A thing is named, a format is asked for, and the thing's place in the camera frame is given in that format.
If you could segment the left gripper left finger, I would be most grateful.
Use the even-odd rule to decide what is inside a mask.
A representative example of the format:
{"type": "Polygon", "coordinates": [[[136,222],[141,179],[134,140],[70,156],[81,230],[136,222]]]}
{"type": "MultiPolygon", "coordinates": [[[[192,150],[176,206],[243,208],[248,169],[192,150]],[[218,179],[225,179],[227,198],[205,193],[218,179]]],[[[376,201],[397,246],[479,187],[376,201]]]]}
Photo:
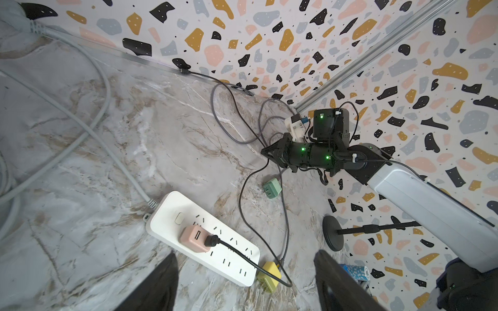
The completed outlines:
{"type": "Polygon", "coordinates": [[[115,310],[173,310],[178,282],[178,261],[170,253],[115,310]]]}

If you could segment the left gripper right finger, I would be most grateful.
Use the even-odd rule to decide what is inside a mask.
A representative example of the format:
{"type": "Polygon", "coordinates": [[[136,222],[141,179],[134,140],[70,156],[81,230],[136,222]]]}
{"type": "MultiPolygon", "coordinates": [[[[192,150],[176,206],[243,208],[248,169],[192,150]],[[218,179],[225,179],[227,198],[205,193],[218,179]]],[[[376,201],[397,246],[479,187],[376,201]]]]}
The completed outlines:
{"type": "Polygon", "coordinates": [[[326,251],[314,258],[321,310],[385,310],[326,251]]]}

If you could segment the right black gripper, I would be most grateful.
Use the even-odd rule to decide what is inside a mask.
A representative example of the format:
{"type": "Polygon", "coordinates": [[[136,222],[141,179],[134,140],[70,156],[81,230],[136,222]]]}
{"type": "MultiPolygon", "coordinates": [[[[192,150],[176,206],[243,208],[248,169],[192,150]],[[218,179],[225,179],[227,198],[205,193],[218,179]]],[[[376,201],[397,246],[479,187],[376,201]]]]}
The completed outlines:
{"type": "Polygon", "coordinates": [[[298,143],[292,135],[285,133],[281,139],[261,150],[261,155],[282,168],[296,172],[299,168],[320,168],[331,171],[335,168],[334,148],[325,143],[298,143]]]}

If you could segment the pink USB charger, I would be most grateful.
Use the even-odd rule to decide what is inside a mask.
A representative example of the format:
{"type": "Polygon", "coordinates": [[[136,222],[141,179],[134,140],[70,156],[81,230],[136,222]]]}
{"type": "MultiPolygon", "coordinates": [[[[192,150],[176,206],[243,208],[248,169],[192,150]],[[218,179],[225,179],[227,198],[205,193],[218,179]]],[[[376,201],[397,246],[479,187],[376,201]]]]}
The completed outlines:
{"type": "Polygon", "coordinates": [[[210,236],[211,233],[200,225],[190,225],[183,230],[180,243],[194,253],[207,253],[211,249],[206,246],[206,240],[210,236]]]}

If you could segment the white power strip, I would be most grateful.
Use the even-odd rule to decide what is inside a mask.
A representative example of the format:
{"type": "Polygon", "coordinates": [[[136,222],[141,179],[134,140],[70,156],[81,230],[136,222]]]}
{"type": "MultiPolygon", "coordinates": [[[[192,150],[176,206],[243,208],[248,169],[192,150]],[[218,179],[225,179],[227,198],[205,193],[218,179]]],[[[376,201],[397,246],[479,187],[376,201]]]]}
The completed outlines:
{"type": "Polygon", "coordinates": [[[257,269],[244,257],[257,264],[259,248],[178,191],[146,217],[146,231],[236,285],[254,283],[257,269]]]}

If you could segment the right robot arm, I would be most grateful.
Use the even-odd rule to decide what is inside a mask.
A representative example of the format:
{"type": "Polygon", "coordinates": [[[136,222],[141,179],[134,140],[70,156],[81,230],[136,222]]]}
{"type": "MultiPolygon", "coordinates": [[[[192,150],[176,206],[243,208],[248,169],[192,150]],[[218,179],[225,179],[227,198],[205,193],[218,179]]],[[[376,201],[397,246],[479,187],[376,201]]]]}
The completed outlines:
{"type": "Polygon", "coordinates": [[[349,113],[316,110],[309,141],[286,133],[261,153],[293,172],[346,171],[390,200],[455,254],[435,287],[437,310],[497,309],[497,228],[372,144],[350,145],[349,113]]]}

